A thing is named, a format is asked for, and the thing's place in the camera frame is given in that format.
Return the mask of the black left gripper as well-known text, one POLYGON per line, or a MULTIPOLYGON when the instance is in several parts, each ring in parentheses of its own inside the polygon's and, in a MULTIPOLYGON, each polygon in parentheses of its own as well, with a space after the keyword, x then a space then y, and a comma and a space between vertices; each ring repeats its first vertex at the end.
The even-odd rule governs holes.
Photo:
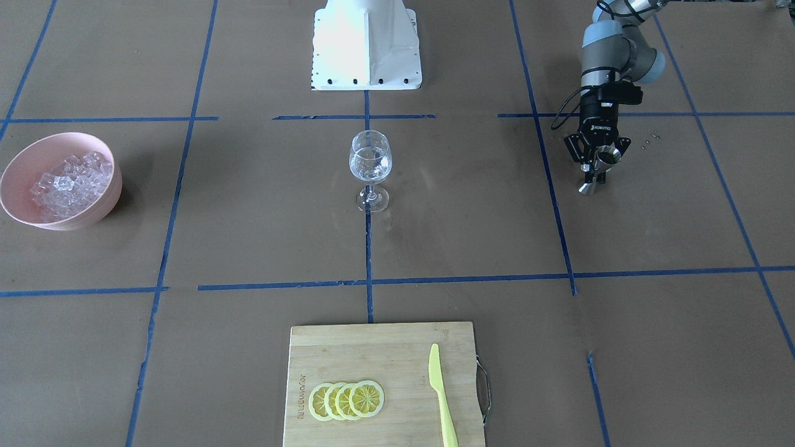
POLYGON ((642 89, 634 84, 602 84, 581 96, 579 135, 567 135, 564 144, 583 172, 589 172, 588 152, 598 149, 599 186, 607 182, 607 173, 619 164, 631 144, 620 136, 619 105, 639 105, 642 99, 642 89))

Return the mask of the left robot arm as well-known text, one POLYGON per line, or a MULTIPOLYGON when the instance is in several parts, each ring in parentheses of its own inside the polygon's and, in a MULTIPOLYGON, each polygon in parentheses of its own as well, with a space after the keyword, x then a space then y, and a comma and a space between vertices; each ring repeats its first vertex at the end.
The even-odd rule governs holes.
POLYGON ((597 2, 582 43, 578 128, 564 139, 569 155, 584 172, 581 194, 593 194, 605 184, 608 172, 630 147, 630 139, 619 132, 619 107, 641 104, 642 85, 664 72, 665 55, 648 45, 639 27, 667 4, 597 2))

